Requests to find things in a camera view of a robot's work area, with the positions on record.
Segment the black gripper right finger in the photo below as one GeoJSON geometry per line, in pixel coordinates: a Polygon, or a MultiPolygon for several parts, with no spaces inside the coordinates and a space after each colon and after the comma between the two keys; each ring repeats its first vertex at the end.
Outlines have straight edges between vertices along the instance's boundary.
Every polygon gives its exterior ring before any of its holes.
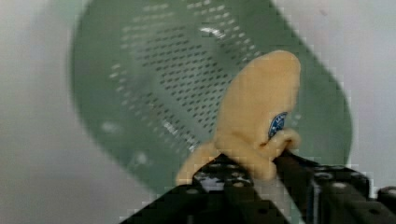
{"type": "Polygon", "coordinates": [[[276,158],[275,165],[305,224],[396,224],[393,186],[372,198],[366,175],[289,151],[276,158]]]}

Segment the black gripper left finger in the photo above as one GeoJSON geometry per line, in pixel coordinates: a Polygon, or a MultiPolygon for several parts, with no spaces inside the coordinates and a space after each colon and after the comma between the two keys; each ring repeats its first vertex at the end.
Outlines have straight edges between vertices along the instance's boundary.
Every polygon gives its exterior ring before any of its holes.
{"type": "Polygon", "coordinates": [[[262,199],[241,165],[217,156],[192,182],[168,190],[120,224],[290,224],[278,207],[262,199]]]}

